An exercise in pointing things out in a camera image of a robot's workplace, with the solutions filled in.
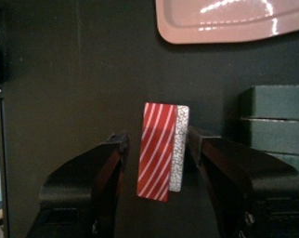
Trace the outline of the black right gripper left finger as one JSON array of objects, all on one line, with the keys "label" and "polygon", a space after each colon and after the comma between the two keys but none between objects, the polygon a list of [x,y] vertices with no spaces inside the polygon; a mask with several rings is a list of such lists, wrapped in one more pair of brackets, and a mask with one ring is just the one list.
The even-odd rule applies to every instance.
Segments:
[{"label": "black right gripper left finger", "polygon": [[26,238],[114,238],[130,139],[113,134],[46,177]]}]

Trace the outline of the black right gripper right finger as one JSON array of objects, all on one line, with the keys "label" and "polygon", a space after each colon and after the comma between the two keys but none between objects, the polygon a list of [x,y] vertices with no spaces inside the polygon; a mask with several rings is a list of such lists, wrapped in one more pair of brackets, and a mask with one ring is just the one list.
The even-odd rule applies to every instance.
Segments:
[{"label": "black right gripper right finger", "polygon": [[299,171],[266,153],[187,128],[219,238],[299,238]]}]

